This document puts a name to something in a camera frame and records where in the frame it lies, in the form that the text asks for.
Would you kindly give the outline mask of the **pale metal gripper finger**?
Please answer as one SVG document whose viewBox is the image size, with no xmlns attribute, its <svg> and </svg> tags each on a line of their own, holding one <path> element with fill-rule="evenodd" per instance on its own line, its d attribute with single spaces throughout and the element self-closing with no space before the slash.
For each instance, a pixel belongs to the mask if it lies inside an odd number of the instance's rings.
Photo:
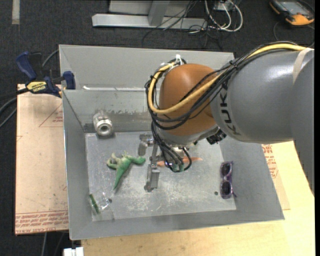
<svg viewBox="0 0 320 256">
<path fill-rule="evenodd" d="M 146 192 L 151 192 L 158 188 L 159 176 L 160 170 L 157 167 L 153 167 L 152 164 L 149 164 L 147 168 L 146 184 L 144 185 L 144 190 Z"/>
<path fill-rule="evenodd" d="M 154 145 L 154 137 L 152 134 L 140 134 L 139 135 L 140 143 L 138 146 L 138 155 L 144 156 L 147 151 L 147 147 Z"/>
</svg>

